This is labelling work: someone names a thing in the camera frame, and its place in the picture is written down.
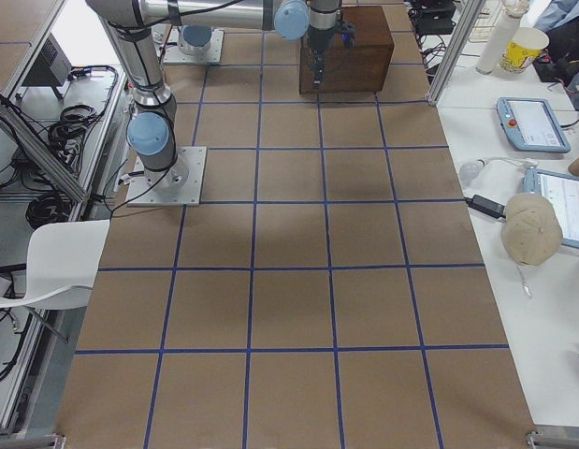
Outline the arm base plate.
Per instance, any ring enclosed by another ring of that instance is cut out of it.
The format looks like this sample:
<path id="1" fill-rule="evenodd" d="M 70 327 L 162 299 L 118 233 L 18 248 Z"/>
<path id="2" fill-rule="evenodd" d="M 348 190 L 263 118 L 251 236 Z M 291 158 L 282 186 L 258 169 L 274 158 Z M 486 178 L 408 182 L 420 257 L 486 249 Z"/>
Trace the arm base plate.
<path id="1" fill-rule="evenodd" d="M 218 65 L 221 62 L 224 31 L 214 29 L 210 42 L 204 46 L 187 43 L 179 28 L 173 27 L 166 41 L 164 65 Z"/>
<path id="2" fill-rule="evenodd" d="M 176 164 L 164 174 L 145 171 L 137 156 L 134 170 L 143 174 L 131 179 L 125 200 L 132 207 L 198 206 L 206 158 L 204 146 L 180 146 Z"/>

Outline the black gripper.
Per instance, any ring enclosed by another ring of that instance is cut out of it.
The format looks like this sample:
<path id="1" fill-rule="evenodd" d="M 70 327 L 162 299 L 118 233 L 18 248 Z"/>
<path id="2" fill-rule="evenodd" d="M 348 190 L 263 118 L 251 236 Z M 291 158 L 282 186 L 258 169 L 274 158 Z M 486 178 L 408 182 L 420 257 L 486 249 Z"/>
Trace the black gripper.
<path id="1" fill-rule="evenodd" d="M 312 59 L 312 88 L 319 89 L 324 80 L 324 57 L 331 46 L 335 28 L 319 29 L 309 27 L 307 32 L 307 48 Z"/>

